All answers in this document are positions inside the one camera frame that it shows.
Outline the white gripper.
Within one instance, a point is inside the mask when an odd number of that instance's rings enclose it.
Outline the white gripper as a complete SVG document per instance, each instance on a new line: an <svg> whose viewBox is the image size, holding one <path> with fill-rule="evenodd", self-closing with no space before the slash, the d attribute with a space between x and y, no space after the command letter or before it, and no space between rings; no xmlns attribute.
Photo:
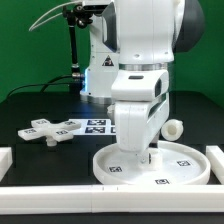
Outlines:
<svg viewBox="0 0 224 224"><path fill-rule="evenodd" d="M119 70L111 94L118 147L123 152L143 152L169 115L167 70Z"/></svg>

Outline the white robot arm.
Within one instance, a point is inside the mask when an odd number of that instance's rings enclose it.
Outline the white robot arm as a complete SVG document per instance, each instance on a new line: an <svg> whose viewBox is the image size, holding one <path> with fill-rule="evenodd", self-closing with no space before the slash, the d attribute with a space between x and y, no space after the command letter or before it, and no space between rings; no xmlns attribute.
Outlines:
<svg viewBox="0 0 224 224"><path fill-rule="evenodd" d="M94 14L85 98L112 100L119 149L147 149L169 115L168 65L204 31L198 0L84 0Z"/></svg>

